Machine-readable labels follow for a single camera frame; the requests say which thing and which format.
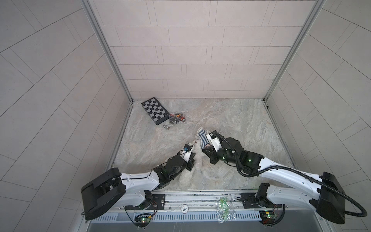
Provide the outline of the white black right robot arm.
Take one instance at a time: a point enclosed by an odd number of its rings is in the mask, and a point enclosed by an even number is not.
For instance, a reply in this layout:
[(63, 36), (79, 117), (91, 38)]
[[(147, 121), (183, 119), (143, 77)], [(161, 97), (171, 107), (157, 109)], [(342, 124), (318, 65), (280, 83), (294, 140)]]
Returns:
[(256, 199), (263, 207), (293, 205), (307, 208), (336, 224), (344, 224), (346, 215), (364, 218), (368, 214), (361, 204), (346, 195), (331, 173), (310, 174), (278, 164), (261, 154), (245, 150), (238, 140), (219, 134), (207, 135), (201, 140), (201, 148), (211, 164), (223, 161), (236, 167), (243, 177), (263, 177), (287, 185), (287, 188), (278, 188), (261, 184)]

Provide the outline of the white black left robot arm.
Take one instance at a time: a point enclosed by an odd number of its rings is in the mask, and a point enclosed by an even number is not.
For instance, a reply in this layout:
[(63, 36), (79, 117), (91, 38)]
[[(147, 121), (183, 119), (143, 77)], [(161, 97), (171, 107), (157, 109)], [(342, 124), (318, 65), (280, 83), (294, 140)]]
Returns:
[(192, 151), (175, 155), (148, 173), (126, 174), (118, 168), (109, 169), (81, 188), (82, 215), (93, 220), (111, 208), (147, 208), (153, 199), (152, 191), (168, 186), (184, 169), (192, 170), (195, 155)]

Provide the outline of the blue white striped knit sweater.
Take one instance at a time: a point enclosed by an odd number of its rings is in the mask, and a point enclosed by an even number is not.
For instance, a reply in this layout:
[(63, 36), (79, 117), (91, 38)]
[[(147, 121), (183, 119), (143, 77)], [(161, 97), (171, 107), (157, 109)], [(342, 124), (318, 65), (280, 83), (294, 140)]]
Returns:
[(209, 134), (210, 134), (210, 131), (209, 130), (205, 130), (203, 127), (200, 127), (198, 129), (198, 131), (197, 131), (197, 137), (200, 140), (201, 149), (205, 149), (205, 148), (208, 148), (208, 147), (212, 147), (213, 146), (211, 144), (211, 142), (208, 140), (207, 135), (209, 135)]

